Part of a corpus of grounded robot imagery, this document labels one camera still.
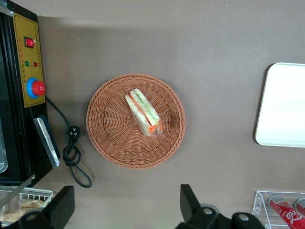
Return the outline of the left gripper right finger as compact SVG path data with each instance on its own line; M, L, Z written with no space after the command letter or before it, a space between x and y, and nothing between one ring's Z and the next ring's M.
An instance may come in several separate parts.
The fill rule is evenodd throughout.
M180 186L180 210L184 219L178 229L263 229L264 226L252 214L236 212L229 219L216 206L200 204L188 184Z

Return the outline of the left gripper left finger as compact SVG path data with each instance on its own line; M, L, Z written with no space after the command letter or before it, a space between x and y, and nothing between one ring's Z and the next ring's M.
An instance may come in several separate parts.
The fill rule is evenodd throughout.
M74 186L64 186L42 210L30 211L16 223L17 229L63 229L75 211Z

